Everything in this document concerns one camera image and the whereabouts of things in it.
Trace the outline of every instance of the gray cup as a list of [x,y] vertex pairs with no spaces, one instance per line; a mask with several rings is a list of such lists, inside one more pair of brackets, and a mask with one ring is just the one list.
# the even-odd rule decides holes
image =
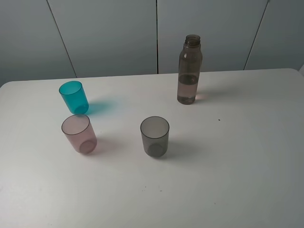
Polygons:
[[141,124],[144,151],[151,157],[163,156],[168,148],[169,123],[162,117],[151,116]]

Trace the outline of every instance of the table surface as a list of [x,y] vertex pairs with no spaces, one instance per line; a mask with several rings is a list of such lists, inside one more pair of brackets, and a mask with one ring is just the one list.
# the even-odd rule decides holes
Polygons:
[[[98,138],[88,156],[61,132],[70,79],[0,89],[1,228],[302,228],[304,77],[291,69],[79,78]],[[140,124],[170,124],[161,159]]]

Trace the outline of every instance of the teal cup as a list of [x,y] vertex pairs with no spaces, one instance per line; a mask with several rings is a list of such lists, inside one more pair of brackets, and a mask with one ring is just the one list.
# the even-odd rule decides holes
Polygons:
[[66,82],[59,88],[59,93],[71,113],[85,114],[89,109],[89,103],[81,82]]

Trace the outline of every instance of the translucent cup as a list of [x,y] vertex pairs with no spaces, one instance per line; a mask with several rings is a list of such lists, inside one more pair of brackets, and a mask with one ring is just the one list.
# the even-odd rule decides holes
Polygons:
[[62,123],[61,129],[77,152],[88,154],[95,149],[97,139],[86,115],[70,116]]
[[89,103],[81,82],[66,82],[59,88],[59,93],[71,113],[85,114],[89,109]]
[[151,116],[141,124],[144,151],[151,157],[161,157],[168,149],[169,123],[162,117]]

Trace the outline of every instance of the cup rim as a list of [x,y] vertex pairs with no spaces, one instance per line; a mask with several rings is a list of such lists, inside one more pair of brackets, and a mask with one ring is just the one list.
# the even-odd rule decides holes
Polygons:
[[[78,133],[76,133],[76,134],[68,134],[68,133],[65,133],[65,131],[63,130],[63,124],[65,123],[66,120],[68,120],[69,118],[71,118],[71,117],[73,117],[73,116],[75,116],[75,115],[82,115],[82,116],[85,116],[85,117],[88,119],[88,121],[89,121],[88,124],[87,124],[87,126],[85,127],[84,130],[82,130],[81,132],[78,132]],[[62,132],[63,132],[64,134],[66,134],[66,135],[77,135],[77,134],[80,134],[80,133],[84,132],[84,131],[90,126],[91,121],[90,121],[90,118],[89,118],[87,115],[84,115],[84,114],[75,114],[75,115],[69,116],[69,117],[68,117],[67,119],[65,119],[64,122],[62,123],[62,125],[61,125],[61,130],[62,130]]]
[[[77,91],[75,91],[75,92],[72,92],[71,94],[63,94],[62,92],[60,92],[60,89],[61,89],[61,87],[63,87],[64,85],[66,85],[66,84],[69,84],[69,83],[71,83],[71,82],[77,82],[77,83],[80,83],[80,88],[77,90]],[[75,80],[73,80],[73,81],[68,81],[68,82],[65,82],[64,84],[62,84],[60,87],[59,87],[59,93],[61,94],[61,95],[64,95],[64,96],[67,96],[67,95],[72,95],[72,94],[74,94],[74,93],[77,93],[79,90],[81,90],[82,89],[82,83],[81,82],[79,82],[79,81],[75,81]]]
[[[152,117],[158,117],[158,118],[161,118],[161,119],[163,119],[163,120],[166,121],[166,123],[167,123],[167,125],[168,125],[168,130],[167,130],[166,134],[162,135],[161,137],[151,138],[151,137],[149,137],[149,136],[147,136],[147,135],[145,135],[145,134],[143,133],[143,131],[142,131],[142,124],[143,124],[143,122],[145,122],[147,119],[152,118]],[[160,139],[160,138],[164,137],[165,135],[167,135],[167,134],[169,133],[170,125],[169,125],[168,121],[167,121],[165,118],[162,118],[162,117],[160,117],[160,116],[154,115],[154,116],[150,116],[150,117],[148,117],[148,118],[145,118],[145,119],[142,121],[142,123],[141,123],[140,129],[141,129],[141,133],[142,133],[145,137],[147,137],[147,138],[149,138],[149,139]]]

